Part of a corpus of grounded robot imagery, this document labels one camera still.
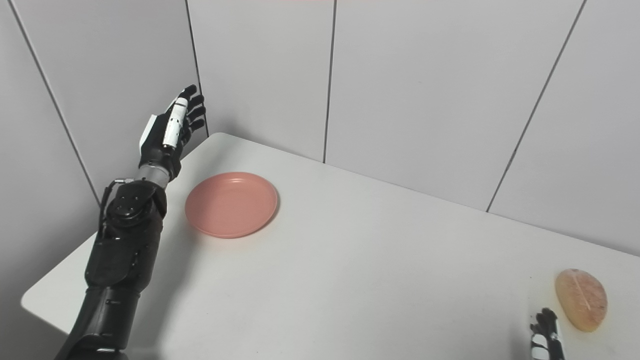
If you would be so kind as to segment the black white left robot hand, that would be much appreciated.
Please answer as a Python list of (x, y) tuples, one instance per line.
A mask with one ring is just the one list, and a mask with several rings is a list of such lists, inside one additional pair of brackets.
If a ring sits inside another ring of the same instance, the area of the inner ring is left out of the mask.
[(158, 168), (167, 182), (178, 177), (185, 146), (206, 125), (205, 98), (191, 84), (172, 100), (165, 112), (151, 115), (139, 141), (138, 168)]

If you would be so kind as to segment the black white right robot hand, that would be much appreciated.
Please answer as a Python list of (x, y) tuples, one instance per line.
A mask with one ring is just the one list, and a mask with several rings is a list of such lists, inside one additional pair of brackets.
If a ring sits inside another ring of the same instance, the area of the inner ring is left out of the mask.
[(536, 313), (530, 330), (531, 360), (566, 360), (558, 316), (553, 310), (544, 307)]

